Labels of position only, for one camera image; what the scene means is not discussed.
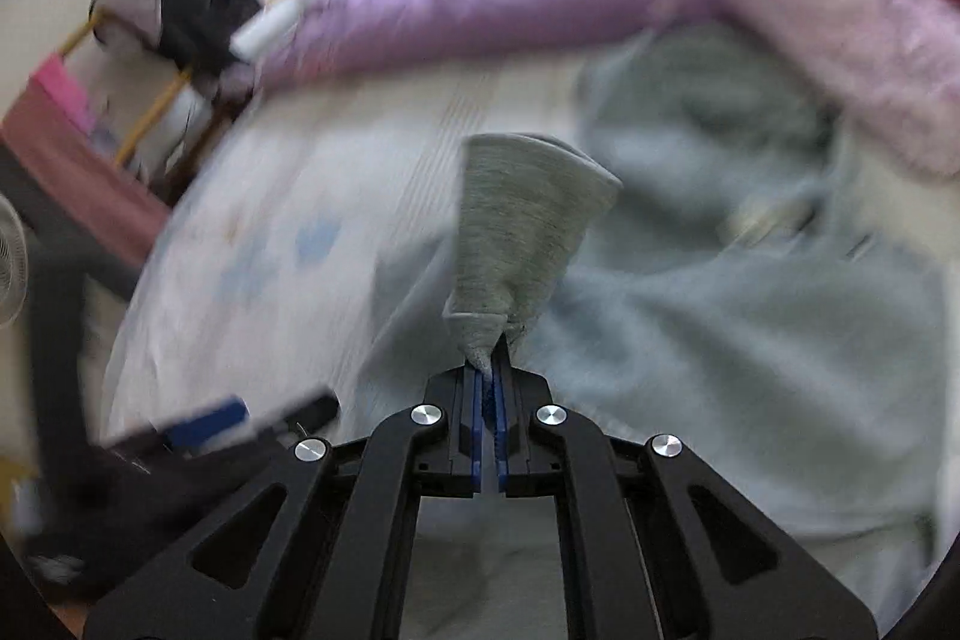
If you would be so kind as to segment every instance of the bed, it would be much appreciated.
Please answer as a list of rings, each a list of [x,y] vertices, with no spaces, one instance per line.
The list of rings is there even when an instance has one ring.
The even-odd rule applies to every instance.
[[[455,218],[462,138],[524,131],[571,139],[577,79],[598,54],[354,76],[251,108],[148,263],[107,369],[102,434],[174,419],[231,393],[258,420],[317,384],[349,410],[376,335],[376,263]],[[956,188],[920,181],[875,140],[854,138],[863,220],[947,266],[955,352]],[[939,557],[960,530],[957,356],[950,366]],[[332,439],[366,434],[349,415],[340,426]]]

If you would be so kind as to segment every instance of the metal screw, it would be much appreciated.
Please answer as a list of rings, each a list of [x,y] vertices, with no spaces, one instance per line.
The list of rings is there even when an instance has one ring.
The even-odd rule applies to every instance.
[[[300,461],[320,461],[326,456],[326,444],[322,439],[304,439],[296,444],[294,456]]]
[[[417,405],[411,411],[410,417],[419,426],[433,426],[440,418],[443,418],[443,410],[435,405]]]
[[[544,405],[536,411],[536,420],[547,426],[560,426],[566,420],[566,410],[556,405]]]
[[[654,453],[664,458],[674,458],[680,456],[683,450],[683,442],[680,437],[674,437],[673,434],[658,434],[654,437]]]

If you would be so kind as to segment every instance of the blue clip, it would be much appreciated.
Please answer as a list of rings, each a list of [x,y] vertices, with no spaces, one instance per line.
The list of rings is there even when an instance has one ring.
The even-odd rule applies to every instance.
[[[232,396],[209,413],[174,424],[165,429],[163,434],[173,450],[193,450],[209,442],[217,434],[239,426],[247,420],[248,415],[250,414],[243,400]]]
[[[483,427],[493,434],[493,458],[496,461],[497,486],[500,493],[507,490],[507,405],[503,393],[501,359],[507,356],[506,341],[501,339],[493,352],[490,378],[467,363],[466,370],[473,371],[473,416],[472,416],[472,477],[473,490],[480,491],[480,461],[483,442]]]

